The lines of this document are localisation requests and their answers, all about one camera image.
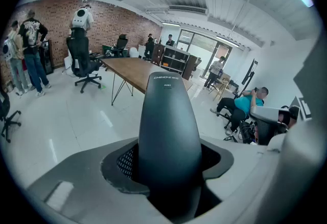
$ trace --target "brick wall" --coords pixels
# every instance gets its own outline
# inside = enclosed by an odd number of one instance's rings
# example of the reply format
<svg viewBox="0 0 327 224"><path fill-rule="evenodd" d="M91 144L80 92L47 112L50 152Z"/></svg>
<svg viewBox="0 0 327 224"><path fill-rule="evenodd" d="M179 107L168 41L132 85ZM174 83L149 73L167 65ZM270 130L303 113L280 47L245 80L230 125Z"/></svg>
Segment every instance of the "brick wall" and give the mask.
<svg viewBox="0 0 327 224"><path fill-rule="evenodd" d="M46 39L52 41L54 65L57 67L62 66L64 58L68 56L66 38L69 35L70 22L74 12L86 4L91 5L90 12L94 18L93 28L87 34L89 50L93 52L101 52L103 44L113 45L117 42L120 34L127 34L127 48L138 48L139 44L144 44L149 33L152 33L159 40L160 26L127 9L91 0L88 0L87 3L83 3L81 0L42 0L16 8L8 22L2 42L10 31L11 23L14 20L18 20L20 23L23 22L26 19L26 13L33 9L35 18L48 29ZM0 65L2 82L5 83L11 79L10 70L3 60L0 61Z"/></svg>

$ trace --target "white backpack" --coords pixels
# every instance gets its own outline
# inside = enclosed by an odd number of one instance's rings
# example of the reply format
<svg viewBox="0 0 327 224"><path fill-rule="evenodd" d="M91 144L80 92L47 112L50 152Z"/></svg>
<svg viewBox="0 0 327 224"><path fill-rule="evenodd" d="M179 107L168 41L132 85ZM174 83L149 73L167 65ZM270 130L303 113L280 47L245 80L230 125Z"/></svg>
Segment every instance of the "white backpack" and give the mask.
<svg viewBox="0 0 327 224"><path fill-rule="evenodd" d="M86 29L87 29L87 21L88 21L87 9L81 8L75 12L72 24L73 24L73 27L81 27L82 28L82 27L86 26Z"/></svg>
<svg viewBox="0 0 327 224"><path fill-rule="evenodd" d="M4 53L5 61L9 61L16 54L15 44L9 38L5 40L2 50Z"/></svg>

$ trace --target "teal shirt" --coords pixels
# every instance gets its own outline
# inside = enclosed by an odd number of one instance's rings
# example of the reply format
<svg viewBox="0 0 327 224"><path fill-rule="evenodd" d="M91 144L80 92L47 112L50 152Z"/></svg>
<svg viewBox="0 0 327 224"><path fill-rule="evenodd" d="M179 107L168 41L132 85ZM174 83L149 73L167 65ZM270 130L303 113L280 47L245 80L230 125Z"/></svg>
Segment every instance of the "teal shirt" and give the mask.
<svg viewBox="0 0 327 224"><path fill-rule="evenodd" d="M251 108L251 99L252 99L252 95L249 96L243 96L241 98L235 99L234 103L235 106L239 109L241 109L242 111L244 111L245 115L248 115L250 112L250 108ZM263 106L263 102L261 99L255 98L255 103L257 106Z"/></svg>

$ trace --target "shoe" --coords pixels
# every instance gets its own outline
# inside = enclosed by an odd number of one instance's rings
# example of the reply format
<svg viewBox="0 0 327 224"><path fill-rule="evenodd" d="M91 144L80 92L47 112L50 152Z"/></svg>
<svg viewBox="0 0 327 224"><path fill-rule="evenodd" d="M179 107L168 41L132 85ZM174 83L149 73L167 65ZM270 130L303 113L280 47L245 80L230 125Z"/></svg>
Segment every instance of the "shoe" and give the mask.
<svg viewBox="0 0 327 224"><path fill-rule="evenodd" d="M211 108L210 111L211 111L212 113L215 113L216 115L220 115L220 113L219 113L217 110L213 109L213 108Z"/></svg>
<svg viewBox="0 0 327 224"><path fill-rule="evenodd" d="M231 135L233 133L233 131L230 130L230 128L228 128L226 131L225 131L225 134L227 136Z"/></svg>
<svg viewBox="0 0 327 224"><path fill-rule="evenodd" d="M45 92L44 92L44 91L37 92L37 93L35 94L36 97L42 97L42 96L44 96L44 95L45 95Z"/></svg>

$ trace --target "white chair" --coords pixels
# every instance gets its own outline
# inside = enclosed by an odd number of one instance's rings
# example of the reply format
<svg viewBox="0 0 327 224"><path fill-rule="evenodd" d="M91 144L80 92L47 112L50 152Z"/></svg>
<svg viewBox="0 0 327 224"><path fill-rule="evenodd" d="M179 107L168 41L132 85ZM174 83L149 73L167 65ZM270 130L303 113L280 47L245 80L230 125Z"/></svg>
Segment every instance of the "white chair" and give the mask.
<svg viewBox="0 0 327 224"><path fill-rule="evenodd" d="M131 58L138 58L138 51L136 48L130 48L129 49L129 56Z"/></svg>

